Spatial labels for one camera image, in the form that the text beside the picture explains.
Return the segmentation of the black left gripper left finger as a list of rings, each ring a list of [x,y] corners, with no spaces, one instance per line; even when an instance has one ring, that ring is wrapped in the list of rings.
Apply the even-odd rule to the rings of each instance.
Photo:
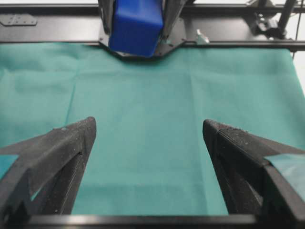
[[[0,179],[1,228],[72,212],[96,132],[96,120],[88,117],[1,148],[2,166],[4,157],[13,157]]]

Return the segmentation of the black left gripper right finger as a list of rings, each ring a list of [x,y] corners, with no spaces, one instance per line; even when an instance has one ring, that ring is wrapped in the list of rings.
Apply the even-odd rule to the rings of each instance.
[[[228,210],[223,226],[304,228],[305,202],[275,165],[304,158],[304,150],[211,119],[203,121],[203,140]]]

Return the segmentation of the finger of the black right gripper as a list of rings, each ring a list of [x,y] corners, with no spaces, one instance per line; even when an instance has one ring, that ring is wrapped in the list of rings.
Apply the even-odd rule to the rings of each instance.
[[[98,0],[104,32],[107,35],[112,33],[112,19],[116,0]]]
[[[183,7],[191,3],[190,0],[164,0],[163,1],[163,31],[161,38],[167,39],[176,22],[178,21]]]

